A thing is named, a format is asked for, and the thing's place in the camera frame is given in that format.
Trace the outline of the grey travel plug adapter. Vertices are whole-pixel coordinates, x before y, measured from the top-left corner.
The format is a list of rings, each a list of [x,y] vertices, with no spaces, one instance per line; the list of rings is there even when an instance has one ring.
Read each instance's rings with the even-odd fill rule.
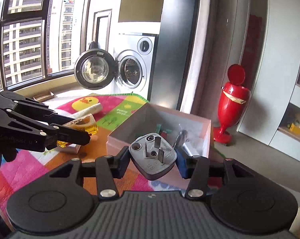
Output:
[[[129,151],[134,166],[150,181],[166,175],[177,160],[174,148],[157,133],[137,138],[130,144]]]

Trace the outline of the small wooden tray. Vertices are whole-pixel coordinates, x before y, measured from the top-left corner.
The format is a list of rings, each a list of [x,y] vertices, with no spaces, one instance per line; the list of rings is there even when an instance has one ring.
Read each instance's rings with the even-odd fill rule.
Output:
[[[40,94],[36,94],[33,96],[33,100],[43,103],[44,101],[48,101],[50,99],[53,99],[55,97],[55,94],[51,91],[45,91]]]

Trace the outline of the white product box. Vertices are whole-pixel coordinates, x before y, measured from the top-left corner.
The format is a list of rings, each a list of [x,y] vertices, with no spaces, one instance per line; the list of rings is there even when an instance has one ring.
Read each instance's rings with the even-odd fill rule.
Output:
[[[57,152],[62,152],[67,154],[78,154],[80,148],[81,148],[80,145],[71,144],[64,148],[57,146],[54,150]]]

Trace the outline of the colourful cartoon play mat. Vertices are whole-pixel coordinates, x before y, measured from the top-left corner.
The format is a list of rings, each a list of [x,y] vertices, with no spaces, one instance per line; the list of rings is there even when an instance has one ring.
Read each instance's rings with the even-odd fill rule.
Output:
[[[9,197],[30,182],[71,159],[69,145],[79,145],[74,157],[82,162],[116,155],[148,133],[161,135],[165,158],[175,139],[186,131],[186,143],[198,155],[209,156],[212,123],[147,102],[135,94],[89,95],[55,110],[16,94],[15,108],[0,106],[0,210]]]

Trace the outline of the pink cardboard box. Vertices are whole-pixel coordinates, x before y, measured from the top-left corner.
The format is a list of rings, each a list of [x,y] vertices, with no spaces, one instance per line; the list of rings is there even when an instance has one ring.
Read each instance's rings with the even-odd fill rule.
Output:
[[[107,138],[107,154],[129,146],[150,171],[173,159],[174,146],[189,155],[209,157],[212,122],[209,119],[146,103]]]

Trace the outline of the green plastic clip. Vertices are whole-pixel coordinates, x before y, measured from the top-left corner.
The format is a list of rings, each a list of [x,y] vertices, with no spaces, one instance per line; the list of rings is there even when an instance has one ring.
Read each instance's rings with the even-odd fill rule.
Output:
[[[155,129],[155,133],[162,135],[162,134],[171,134],[172,130],[171,129],[164,129],[162,127],[162,124],[157,124],[156,125],[156,129]]]

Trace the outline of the cream cosmetic tube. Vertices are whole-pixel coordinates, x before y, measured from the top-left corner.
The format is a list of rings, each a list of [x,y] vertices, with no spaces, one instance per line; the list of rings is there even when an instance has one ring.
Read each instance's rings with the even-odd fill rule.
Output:
[[[73,119],[90,119],[94,114],[99,113],[103,109],[101,103],[94,104],[90,107],[87,107],[79,112],[76,112],[71,115]]]

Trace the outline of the round washing machine door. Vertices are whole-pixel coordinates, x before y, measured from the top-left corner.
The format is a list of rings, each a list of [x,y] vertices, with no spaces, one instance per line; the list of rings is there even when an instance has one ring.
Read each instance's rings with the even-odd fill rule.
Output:
[[[108,86],[117,73],[115,60],[102,49],[89,49],[76,60],[74,76],[76,81],[89,90],[100,90]]]

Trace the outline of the white TV cabinet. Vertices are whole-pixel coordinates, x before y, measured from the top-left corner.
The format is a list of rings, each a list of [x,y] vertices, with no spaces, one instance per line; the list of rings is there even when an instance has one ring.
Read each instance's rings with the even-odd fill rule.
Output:
[[[237,131],[300,161],[300,138],[280,124],[300,101],[300,0],[267,0],[265,36],[252,96]]]

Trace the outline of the white washing machine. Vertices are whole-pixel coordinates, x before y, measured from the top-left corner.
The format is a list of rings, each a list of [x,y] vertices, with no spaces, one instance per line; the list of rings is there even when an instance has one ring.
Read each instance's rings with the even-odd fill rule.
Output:
[[[120,33],[114,46],[114,93],[135,93],[149,98],[158,34]]]

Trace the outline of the red pedestal trash bin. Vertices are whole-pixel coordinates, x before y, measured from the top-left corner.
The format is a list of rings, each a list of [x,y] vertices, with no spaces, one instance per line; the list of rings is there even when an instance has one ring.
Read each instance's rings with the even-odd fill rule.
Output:
[[[228,82],[221,88],[218,104],[220,126],[213,128],[214,141],[225,145],[232,140],[232,136],[226,129],[239,122],[250,98],[250,90],[243,86],[246,73],[241,65],[231,65],[227,71],[227,77]]]

